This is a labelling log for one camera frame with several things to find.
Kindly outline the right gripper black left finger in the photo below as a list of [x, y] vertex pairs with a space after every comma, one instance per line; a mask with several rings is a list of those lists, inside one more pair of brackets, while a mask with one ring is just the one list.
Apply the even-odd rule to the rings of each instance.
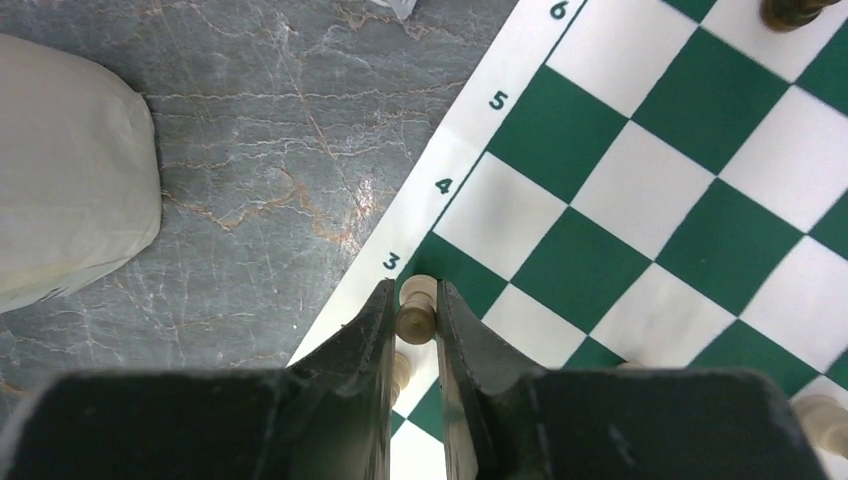
[[286, 368], [54, 377], [1, 433], [5, 479], [385, 479], [394, 287]]

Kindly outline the light wooden pawn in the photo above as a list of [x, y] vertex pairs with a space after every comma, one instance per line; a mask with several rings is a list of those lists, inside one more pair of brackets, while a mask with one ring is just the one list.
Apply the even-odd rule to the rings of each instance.
[[406, 343], [423, 345], [436, 334], [437, 280], [424, 274], [410, 276], [399, 293], [396, 334]]

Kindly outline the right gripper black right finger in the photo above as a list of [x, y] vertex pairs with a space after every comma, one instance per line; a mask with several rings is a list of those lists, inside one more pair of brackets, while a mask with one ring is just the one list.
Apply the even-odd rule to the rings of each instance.
[[437, 284], [451, 479], [822, 479], [786, 396], [739, 368], [549, 369]]

